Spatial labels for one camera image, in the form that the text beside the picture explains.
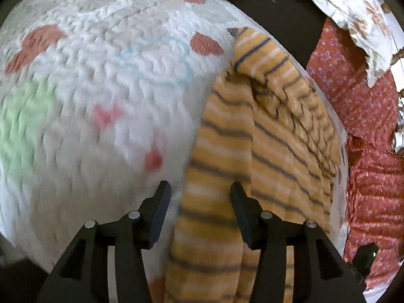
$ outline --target silver screw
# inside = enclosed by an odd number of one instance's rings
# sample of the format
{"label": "silver screw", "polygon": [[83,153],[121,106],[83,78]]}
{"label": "silver screw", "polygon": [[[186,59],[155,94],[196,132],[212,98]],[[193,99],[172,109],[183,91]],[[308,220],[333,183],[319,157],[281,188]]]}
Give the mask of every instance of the silver screw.
{"label": "silver screw", "polygon": [[264,220],[269,220],[272,217],[273,217],[273,214],[270,211],[263,211],[261,213],[261,218],[263,218]]}
{"label": "silver screw", "polygon": [[93,226],[95,226],[95,221],[94,220],[89,220],[87,221],[84,226],[88,229],[91,229]]}
{"label": "silver screw", "polygon": [[138,211],[132,211],[128,216],[131,220],[136,220],[137,218],[140,218],[140,213]]}
{"label": "silver screw", "polygon": [[314,220],[307,220],[307,221],[306,221],[306,225],[307,225],[309,228],[315,228],[315,227],[317,226],[317,222],[315,222]]}

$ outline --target red fabric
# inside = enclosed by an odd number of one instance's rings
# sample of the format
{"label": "red fabric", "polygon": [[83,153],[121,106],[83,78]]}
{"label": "red fabric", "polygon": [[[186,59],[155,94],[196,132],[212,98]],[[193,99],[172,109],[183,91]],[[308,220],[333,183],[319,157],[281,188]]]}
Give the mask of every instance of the red fabric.
{"label": "red fabric", "polygon": [[307,71],[334,107],[347,131],[389,150],[397,124],[397,91],[387,72],[373,88],[366,84],[365,52],[348,31],[327,19]]}
{"label": "red fabric", "polygon": [[375,242],[379,252],[368,288],[386,282],[404,253],[404,159],[391,152],[398,107],[395,82],[387,72],[370,89],[366,60],[349,33],[327,20],[307,66],[349,133],[347,220],[344,257]]}

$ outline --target yellow fabric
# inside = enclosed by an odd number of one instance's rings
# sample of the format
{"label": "yellow fabric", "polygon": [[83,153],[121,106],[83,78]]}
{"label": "yellow fabric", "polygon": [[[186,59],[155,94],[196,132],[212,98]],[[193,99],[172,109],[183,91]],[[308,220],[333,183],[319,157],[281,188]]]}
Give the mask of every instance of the yellow fabric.
{"label": "yellow fabric", "polygon": [[[243,244],[230,185],[283,220],[330,230],[340,164],[334,126],[318,93],[278,46],[239,29],[234,58],[207,100],[187,169],[166,275],[174,303],[249,300],[259,251]],[[285,302],[292,301],[288,250]]]}

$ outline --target white floral cloth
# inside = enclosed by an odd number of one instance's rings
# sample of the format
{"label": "white floral cloth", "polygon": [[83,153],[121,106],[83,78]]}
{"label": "white floral cloth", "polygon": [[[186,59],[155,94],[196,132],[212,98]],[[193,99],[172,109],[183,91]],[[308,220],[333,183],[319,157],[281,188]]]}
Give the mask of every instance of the white floral cloth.
{"label": "white floral cloth", "polygon": [[367,54],[367,82],[371,88],[389,68],[394,54],[393,38],[377,0],[313,0],[338,26],[349,30]]}

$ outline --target green patch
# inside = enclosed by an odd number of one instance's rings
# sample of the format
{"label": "green patch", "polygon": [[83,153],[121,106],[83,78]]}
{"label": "green patch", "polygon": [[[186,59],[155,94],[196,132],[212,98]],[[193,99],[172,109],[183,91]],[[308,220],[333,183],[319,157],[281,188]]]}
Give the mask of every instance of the green patch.
{"label": "green patch", "polygon": [[55,86],[26,82],[7,94],[0,116],[0,161],[5,176],[21,187],[32,176],[41,126],[50,112]]}

